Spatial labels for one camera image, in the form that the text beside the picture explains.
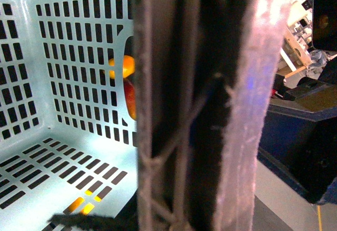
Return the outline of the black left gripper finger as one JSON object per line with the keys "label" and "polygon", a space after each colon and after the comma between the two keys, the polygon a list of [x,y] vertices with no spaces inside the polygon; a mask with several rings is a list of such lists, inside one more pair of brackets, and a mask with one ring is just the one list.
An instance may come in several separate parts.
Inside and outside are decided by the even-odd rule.
{"label": "black left gripper finger", "polygon": [[132,219],[113,218],[102,215],[55,214],[49,220],[55,225],[76,227],[81,230],[138,230],[138,224]]}

